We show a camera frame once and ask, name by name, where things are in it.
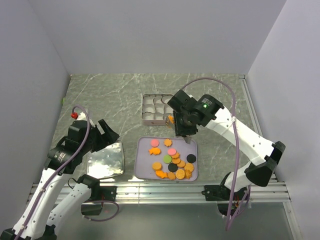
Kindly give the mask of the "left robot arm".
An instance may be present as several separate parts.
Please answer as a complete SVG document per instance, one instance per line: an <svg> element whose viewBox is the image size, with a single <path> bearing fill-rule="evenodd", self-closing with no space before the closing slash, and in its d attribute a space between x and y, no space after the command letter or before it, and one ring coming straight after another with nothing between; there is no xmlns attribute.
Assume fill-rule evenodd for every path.
<svg viewBox="0 0 320 240"><path fill-rule="evenodd" d="M36 191L19 221L5 229L2 240L55 240L61 227L85 202L114 203L116 187L103 188L97 178L84 174L76 180L70 193L59 203L56 200L71 179L83 157L114 144L119 135L101 119L98 127L86 120L75 120L64 136L48 153Z"/></svg>

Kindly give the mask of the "orange pineapple cookie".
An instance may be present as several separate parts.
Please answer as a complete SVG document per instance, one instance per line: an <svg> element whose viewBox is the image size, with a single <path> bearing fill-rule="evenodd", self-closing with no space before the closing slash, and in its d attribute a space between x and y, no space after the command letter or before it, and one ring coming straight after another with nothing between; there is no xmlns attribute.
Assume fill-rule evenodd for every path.
<svg viewBox="0 0 320 240"><path fill-rule="evenodd" d="M166 117L166 123L167 124L174 124L175 123L174 117L172 115L168 115Z"/></svg>

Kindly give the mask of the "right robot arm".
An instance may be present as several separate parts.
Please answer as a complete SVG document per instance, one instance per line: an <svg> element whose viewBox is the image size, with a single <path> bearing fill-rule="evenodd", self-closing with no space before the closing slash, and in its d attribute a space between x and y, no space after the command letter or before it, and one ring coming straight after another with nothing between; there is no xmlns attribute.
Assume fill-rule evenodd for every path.
<svg viewBox="0 0 320 240"><path fill-rule="evenodd" d="M173 110L174 130L177 137L188 137L202 126L224 137L244 153L249 162L240 169L228 173L219 185L214 186L215 201L243 197L250 185L266 187L286 149L281 142L267 140L251 130L216 98L205 94L199 100L179 90L168 102Z"/></svg>

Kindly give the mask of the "metal tongs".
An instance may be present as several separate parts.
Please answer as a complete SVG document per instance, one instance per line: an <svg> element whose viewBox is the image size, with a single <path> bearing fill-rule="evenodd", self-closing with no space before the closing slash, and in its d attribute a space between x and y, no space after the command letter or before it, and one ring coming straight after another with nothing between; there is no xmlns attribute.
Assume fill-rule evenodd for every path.
<svg viewBox="0 0 320 240"><path fill-rule="evenodd" d="M167 124L166 122L166 117L165 117L165 126L169 129L172 129L175 133L178 131L177 129L177 124L174 121L174 124ZM182 138L186 144L190 144L191 143L191 137L186 135L186 136L182 136L182 135L175 135L176 137Z"/></svg>

